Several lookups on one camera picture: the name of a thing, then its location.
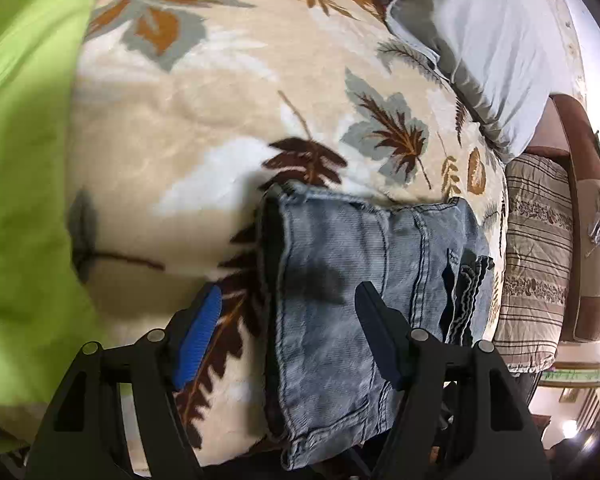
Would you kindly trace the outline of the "grey denim pants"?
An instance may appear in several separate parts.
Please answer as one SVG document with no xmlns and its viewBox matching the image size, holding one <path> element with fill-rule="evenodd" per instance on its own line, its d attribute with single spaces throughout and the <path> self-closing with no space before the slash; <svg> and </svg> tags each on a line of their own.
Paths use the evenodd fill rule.
<svg viewBox="0 0 600 480">
<path fill-rule="evenodd" d="M 382 206 L 298 182 L 258 211 L 268 307 L 265 413 L 288 470 L 389 430 L 419 328 L 469 347 L 486 333 L 495 263 L 471 206 Z"/>
</svg>

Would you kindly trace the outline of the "lime green sheet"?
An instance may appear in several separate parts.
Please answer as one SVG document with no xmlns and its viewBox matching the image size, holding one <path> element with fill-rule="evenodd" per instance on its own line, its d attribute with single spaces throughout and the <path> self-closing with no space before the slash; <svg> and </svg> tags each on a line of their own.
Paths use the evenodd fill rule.
<svg viewBox="0 0 600 480">
<path fill-rule="evenodd" d="M 0 0 L 0 411 L 48 402 L 100 336 L 65 225 L 71 87 L 95 0 Z"/>
</svg>

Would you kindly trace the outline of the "brown striped floral quilt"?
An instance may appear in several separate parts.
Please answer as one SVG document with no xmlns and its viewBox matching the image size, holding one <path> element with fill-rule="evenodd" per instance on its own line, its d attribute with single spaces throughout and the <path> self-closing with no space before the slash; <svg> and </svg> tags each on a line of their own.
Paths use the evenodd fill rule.
<svg viewBox="0 0 600 480">
<path fill-rule="evenodd" d="M 514 374 L 555 361 L 570 285 L 573 214 L 568 172 L 522 154 L 505 168 L 508 189 L 501 309 L 493 342 Z"/>
</svg>

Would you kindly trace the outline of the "beige leaf print blanket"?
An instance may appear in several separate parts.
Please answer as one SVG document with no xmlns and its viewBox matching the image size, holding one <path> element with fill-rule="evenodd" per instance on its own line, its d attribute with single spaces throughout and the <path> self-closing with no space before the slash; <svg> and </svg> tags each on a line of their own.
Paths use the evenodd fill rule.
<svg viewBox="0 0 600 480">
<path fill-rule="evenodd" d="M 95 0 L 67 145 L 73 265 L 115 344 L 166 324 L 202 283 L 222 289 L 201 373 L 176 396 L 204 466 L 268 434 L 252 251 L 267 186 L 460 196 L 503 260 L 503 166 L 379 0 Z"/>
</svg>

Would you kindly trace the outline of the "light grey pillow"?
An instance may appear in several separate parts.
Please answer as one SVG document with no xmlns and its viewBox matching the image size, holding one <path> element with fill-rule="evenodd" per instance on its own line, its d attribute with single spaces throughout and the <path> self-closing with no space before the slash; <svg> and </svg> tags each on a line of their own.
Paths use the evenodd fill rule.
<svg viewBox="0 0 600 480">
<path fill-rule="evenodd" d="M 387 20 L 452 84 L 503 162 L 529 145 L 548 97 L 573 90 L 550 0 L 392 0 Z"/>
</svg>

